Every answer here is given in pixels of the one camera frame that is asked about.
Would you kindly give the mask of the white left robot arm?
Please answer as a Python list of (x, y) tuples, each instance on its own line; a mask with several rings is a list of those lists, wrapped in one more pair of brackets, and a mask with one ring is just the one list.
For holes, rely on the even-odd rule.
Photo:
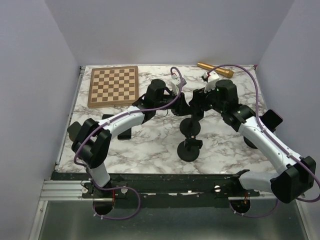
[(171, 110), (173, 113), (186, 110), (187, 103), (182, 91), (184, 85), (186, 80), (177, 77), (165, 94), (168, 90), (165, 82), (153, 79), (146, 93), (127, 110), (100, 121), (92, 118), (83, 124), (76, 121), (68, 128), (73, 142), (71, 149), (75, 153), (74, 163), (85, 167), (95, 183), (93, 191), (99, 197), (107, 197), (111, 191), (111, 177), (104, 164), (111, 141), (132, 127), (146, 123), (159, 110)]

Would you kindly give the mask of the black phone red case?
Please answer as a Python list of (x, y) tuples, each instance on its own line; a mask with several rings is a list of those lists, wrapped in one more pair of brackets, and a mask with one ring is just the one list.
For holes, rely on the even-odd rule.
[(260, 120), (271, 132), (274, 132), (276, 127), (283, 122), (283, 118), (272, 109), (268, 109), (260, 116)]

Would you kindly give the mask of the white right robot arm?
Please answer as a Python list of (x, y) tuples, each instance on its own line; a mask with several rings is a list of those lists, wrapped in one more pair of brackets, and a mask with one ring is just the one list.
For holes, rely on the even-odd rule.
[(230, 183), (230, 191), (241, 196), (247, 190), (273, 193), (281, 202), (290, 203), (314, 185), (316, 161), (302, 157), (286, 146), (256, 112), (239, 103), (236, 85), (228, 79), (209, 82), (193, 91), (189, 104), (203, 112), (215, 110), (223, 121), (253, 144), (271, 162), (275, 174), (244, 170)]

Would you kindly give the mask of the black phone stand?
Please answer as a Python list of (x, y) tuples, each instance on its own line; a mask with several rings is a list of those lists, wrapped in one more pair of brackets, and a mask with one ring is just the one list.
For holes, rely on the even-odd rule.
[(245, 142), (245, 144), (250, 147), (251, 149), (257, 149), (257, 147), (245, 136), (243, 137), (243, 140)]
[(181, 121), (179, 129), (184, 136), (197, 136), (201, 131), (201, 125), (198, 121), (193, 121), (191, 117), (188, 117)]
[(193, 162), (199, 157), (202, 146), (202, 140), (196, 139), (193, 135), (188, 136), (178, 145), (177, 155), (185, 162)]

